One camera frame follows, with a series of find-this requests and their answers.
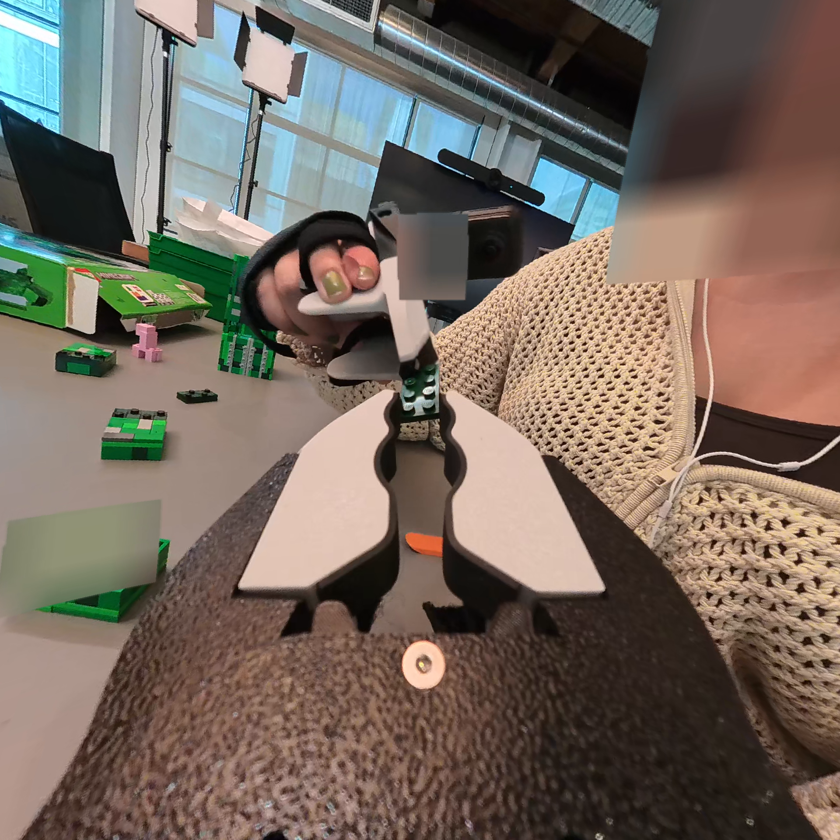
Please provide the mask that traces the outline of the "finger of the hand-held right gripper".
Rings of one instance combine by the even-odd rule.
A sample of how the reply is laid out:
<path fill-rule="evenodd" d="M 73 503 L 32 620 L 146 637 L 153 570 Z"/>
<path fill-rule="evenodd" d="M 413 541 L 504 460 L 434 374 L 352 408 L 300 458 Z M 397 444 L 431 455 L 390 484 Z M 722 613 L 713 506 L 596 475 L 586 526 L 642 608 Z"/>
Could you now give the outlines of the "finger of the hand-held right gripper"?
<path fill-rule="evenodd" d="M 384 295 L 396 353 L 402 368 L 424 368 L 438 362 L 424 302 L 400 299 L 397 258 L 384 259 Z"/>

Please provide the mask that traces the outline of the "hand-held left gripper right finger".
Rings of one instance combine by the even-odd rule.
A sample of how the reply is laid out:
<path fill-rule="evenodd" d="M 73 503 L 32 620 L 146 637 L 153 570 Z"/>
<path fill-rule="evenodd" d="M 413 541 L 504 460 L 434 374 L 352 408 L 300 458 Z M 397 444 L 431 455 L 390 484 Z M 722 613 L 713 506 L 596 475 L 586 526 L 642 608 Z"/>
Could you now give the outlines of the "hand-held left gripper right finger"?
<path fill-rule="evenodd" d="M 444 578 L 469 629 L 547 631 L 564 602 L 604 605 L 606 585 L 540 452 L 455 392 L 444 398 Z"/>

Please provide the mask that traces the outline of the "dark green lego assembly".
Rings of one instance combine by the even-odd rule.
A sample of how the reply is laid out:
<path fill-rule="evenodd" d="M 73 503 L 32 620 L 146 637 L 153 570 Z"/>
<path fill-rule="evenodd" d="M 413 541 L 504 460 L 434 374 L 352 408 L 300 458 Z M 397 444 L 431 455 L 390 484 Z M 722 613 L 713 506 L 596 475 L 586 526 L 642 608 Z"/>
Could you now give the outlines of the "dark green lego assembly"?
<path fill-rule="evenodd" d="M 402 379 L 401 424 L 433 421 L 440 414 L 440 382 L 437 362 L 427 364 Z"/>

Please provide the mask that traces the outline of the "person's right forearm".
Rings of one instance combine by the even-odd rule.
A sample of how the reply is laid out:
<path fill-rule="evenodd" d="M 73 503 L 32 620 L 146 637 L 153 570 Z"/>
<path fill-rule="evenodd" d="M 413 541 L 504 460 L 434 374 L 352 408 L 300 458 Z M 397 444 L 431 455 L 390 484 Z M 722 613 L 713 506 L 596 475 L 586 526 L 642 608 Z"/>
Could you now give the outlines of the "person's right forearm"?
<path fill-rule="evenodd" d="M 287 346 L 294 354 L 295 364 L 302 369 L 318 396 L 340 414 L 347 413 L 380 392 L 400 390 L 399 381 L 335 385 L 329 380 L 327 365 L 337 353 L 336 348 L 328 344 L 313 344 L 300 336 L 284 332 L 278 332 L 276 339 L 278 344 Z M 426 443 L 442 453 L 445 451 L 437 419 L 402 425 L 399 439 L 410 443 Z"/>

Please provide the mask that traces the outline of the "green lego creeper figure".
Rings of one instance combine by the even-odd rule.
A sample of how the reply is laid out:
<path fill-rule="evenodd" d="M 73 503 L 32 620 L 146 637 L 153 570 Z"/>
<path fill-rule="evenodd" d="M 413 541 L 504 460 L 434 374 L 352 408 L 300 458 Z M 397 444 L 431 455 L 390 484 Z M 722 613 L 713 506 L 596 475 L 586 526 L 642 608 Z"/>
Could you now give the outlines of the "green lego creeper figure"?
<path fill-rule="evenodd" d="M 224 310 L 217 369 L 225 373 L 271 381 L 274 375 L 276 354 L 256 337 L 243 320 L 238 284 L 248 261 L 249 259 L 245 256 L 234 257 L 232 279 L 228 287 Z"/>

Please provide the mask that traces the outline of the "green lego block dark studs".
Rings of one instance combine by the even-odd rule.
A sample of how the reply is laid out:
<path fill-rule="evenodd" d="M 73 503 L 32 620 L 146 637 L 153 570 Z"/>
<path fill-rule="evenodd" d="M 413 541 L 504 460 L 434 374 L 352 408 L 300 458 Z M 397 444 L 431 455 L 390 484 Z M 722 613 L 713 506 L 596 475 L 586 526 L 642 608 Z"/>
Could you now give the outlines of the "green lego block dark studs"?
<path fill-rule="evenodd" d="M 116 408 L 101 435 L 102 460 L 161 461 L 168 412 Z"/>

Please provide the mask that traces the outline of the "green lego face block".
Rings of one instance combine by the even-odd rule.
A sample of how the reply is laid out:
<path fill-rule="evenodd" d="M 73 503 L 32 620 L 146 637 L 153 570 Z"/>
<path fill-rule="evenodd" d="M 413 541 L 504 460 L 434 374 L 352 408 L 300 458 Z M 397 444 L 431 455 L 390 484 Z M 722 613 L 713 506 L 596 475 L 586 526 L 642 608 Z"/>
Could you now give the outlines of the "green lego face block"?
<path fill-rule="evenodd" d="M 104 592 L 70 602 L 40 607 L 38 610 L 42 613 L 80 616 L 108 623 L 118 623 L 150 586 L 150 584 L 142 584 Z"/>

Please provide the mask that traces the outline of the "dark green lego cube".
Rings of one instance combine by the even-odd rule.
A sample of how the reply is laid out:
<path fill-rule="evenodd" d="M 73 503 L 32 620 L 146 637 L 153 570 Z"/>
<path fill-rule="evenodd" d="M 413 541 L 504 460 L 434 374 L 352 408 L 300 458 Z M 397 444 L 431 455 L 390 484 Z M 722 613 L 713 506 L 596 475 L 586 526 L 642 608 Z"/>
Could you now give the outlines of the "dark green lego cube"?
<path fill-rule="evenodd" d="M 55 370 L 62 373 L 103 377 L 117 363 L 115 350 L 103 349 L 89 343 L 73 343 L 56 352 Z"/>

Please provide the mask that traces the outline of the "green cardboard lego box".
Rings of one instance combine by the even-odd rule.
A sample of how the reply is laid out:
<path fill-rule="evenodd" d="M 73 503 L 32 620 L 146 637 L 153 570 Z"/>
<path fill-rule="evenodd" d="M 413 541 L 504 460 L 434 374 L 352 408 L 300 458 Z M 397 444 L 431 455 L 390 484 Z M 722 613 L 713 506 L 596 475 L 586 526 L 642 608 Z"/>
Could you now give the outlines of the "green cardboard lego box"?
<path fill-rule="evenodd" d="M 137 322 L 168 329 L 201 321 L 211 304 L 176 278 L 125 259 L 1 226 L 1 313 L 94 335 Z"/>

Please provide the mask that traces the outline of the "black video bar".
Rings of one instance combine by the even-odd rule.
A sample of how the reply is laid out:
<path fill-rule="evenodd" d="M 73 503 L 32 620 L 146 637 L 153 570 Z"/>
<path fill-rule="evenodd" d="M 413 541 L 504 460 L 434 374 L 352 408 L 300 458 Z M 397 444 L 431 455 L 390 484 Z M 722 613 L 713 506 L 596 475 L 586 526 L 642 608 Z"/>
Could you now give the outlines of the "black video bar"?
<path fill-rule="evenodd" d="M 545 201 L 543 193 L 529 185 L 512 180 L 498 168 L 488 168 L 451 150 L 440 150 L 437 153 L 437 161 L 441 165 L 473 179 L 494 193 L 506 194 L 536 207 L 540 207 Z"/>

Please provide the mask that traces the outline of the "white paper sheets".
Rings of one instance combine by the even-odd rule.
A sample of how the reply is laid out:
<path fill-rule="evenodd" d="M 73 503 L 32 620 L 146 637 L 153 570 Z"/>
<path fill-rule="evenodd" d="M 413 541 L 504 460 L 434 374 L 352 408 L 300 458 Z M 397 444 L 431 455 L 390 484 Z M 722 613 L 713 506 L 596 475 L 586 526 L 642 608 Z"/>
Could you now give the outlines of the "white paper sheets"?
<path fill-rule="evenodd" d="M 274 235 L 214 202 L 184 196 L 175 231 L 189 245 L 220 256 L 253 256 Z"/>

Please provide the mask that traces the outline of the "green plastic storage bin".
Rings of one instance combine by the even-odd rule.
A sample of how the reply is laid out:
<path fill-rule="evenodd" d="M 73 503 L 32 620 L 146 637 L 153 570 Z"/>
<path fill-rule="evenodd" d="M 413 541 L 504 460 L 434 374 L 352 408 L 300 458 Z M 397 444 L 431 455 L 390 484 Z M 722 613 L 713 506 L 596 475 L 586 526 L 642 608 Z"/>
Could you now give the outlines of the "green plastic storage bin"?
<path fill-rule="evenodd" d="M 149 236 L 149 267 L 184 281 L 197 283 L 208 293 L 226 296 L 235 273 L 232 258 L 189 245 L 154 231 Z"/>

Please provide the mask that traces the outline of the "black top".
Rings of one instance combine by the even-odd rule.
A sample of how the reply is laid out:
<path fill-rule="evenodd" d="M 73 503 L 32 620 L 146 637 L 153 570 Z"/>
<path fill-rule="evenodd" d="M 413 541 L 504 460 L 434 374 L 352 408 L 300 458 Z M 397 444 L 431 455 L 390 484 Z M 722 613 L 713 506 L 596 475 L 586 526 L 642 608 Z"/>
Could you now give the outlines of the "black top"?
<path fill-rule="evenodd" d="M 797 470 L 780 472 L 771 466 L 803 462 L 838 435 L 837 427 L 764 416 L 714 402 L 696 455 L 704 456 L 701 466 L 750 469 L 837 491 L 838 446 Z M 709 453 L 718 456 L 707 457 Z"/>

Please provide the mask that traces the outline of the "studio panel light on stand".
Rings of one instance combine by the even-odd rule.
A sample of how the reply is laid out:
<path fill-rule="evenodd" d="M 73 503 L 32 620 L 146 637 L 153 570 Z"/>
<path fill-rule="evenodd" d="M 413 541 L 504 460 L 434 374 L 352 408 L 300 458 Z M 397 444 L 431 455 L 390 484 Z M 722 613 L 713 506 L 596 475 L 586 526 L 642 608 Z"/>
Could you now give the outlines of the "studio panel light on stand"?
<path fill-rule="evenodd" d="M 243 84 L 258 96 L 250 172 L 245 198 L 244 218 L 249 217 L 257 184 L 256 168 L 264 117 L 272 102 L 286 104 L 301 95 L 308 54 L 291 46 L 295 28 L 284 19 L 257 7 L 254 23 L 241 15 L 234 62 L 241 71 Z"/>
<path fill-rule="evenodd" d="M 214 37 L 213 1 L 135 1 L 134 10 L 153 24 L 161 38 L 161 138 L 155 232 L 162 235 L 165 217 L 167 156 L 171 149 L 173 61 L 178 43 L 195 47 L 199 39 Z"/>

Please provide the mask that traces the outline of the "silver ventilation duct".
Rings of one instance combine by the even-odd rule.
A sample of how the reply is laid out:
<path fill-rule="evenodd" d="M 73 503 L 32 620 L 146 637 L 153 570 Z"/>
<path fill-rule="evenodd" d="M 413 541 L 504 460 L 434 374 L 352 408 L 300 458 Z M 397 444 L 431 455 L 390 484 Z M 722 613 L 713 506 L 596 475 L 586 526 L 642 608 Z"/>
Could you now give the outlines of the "silver ventilation duct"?
<path fill-rule="evenodd" d="M 630 132 L 399 7 L 380 12 L 374 52 L 618 175 Z"/>

